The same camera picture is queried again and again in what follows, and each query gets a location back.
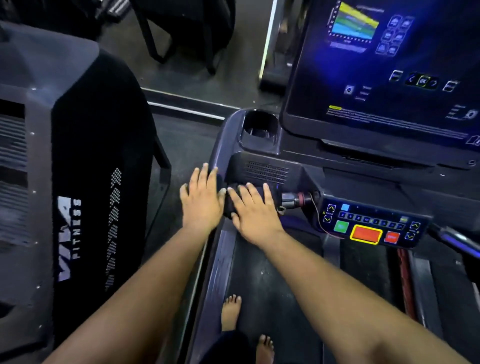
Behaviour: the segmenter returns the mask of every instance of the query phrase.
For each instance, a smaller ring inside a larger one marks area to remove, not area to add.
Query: green button
[[[338,220],[333,228],[337,232],[346,232],[348,229],[348,222]]]

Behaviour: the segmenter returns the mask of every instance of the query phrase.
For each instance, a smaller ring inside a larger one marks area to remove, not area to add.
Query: finger
[[[183,184],[182,187],[180,187],[180,201],[182,204],[187,202],[188,198],[188,192],[187,192],[187,184]]]
[[[235,226],[235,228],[238,231],[240,231],[240,218],[239,218],[239,216],[235,212],[232,212],[231,216],[232,216],[233,226]]]
[[[216,191],[216,174],[218,172],[218,167],[212,169],[207,179],[207,187]]]
[[[240,196],[245,206],[253,205],[252,195],[245,186],[239,186]]]
[[[265,196],[265,205],[274,206],[272,193],[270,192],[270,187],[268,184],[264,183],[264,196]]]
[[[189,186],[189,192],[192,193],[192,191],[195,191],[198,186],[198,174],[200,173],[199,168],[195,168],[193,170],[192,176],[190,177],[190,186]]]
[[[241,214],[241,212],[245,208],[245,204],[243,203],[242,199],[231,187],[228,188],[228,194],[230,195],[230,198],[232,199],[233,205],[235,206],[237,212]]]
[[[220,209],[223,211],[223,208],[225,206],[225,195],[227,194],[227,189],[222,188],[220,191],[218,191],[218,204],[220,205]]]
[[[198,188],[205,188],[207,186],[208,163],[204,163],[200,176],[198,177]]]
[[[257,191],[257,188],[253,184],[247,183],[247,188],[248,188],[248,192],[250,192],[250,195],[252,196],[252,201],[255,204],[264,203],[263,200],[262,200],[262,197],[260,196],[260,194]]]

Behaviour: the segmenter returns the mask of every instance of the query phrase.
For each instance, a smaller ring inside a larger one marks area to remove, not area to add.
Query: touchscreen display
[[[311,12],[287,114],[480,152],[480,1]]]

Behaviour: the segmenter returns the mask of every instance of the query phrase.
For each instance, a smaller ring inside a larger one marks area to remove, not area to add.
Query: wire
[[[315,211],[317,212],[318,226],[320,226],[320,228],[324,231],[325,234],[333,236],[334,238],[337,238],[337,239],[344,239],[345,237],[329,233],[327,230],[323,228],[322,224],[320,223],[320,212],[318,211],[317,204],[315,203],[315,200],[313,199],[312,194],[310,192],[308,192],[308,194],[310,195],[310,198],[312,199],[312,202],[313,202],[313,207],[315,207]]]

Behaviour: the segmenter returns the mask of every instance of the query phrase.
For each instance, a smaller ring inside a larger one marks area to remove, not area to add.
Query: speaker grille
[[[276,167],[271,164],[258,163],[249,160],[245,163],[245,175],[261,181],[285,184],[288,176],[288,168]]]
[[[0,182],[0,241],[15,245],[30,242],[27,230],[28,190]]]
[[[25,122],[0,115],[0,166],[26,172]]]

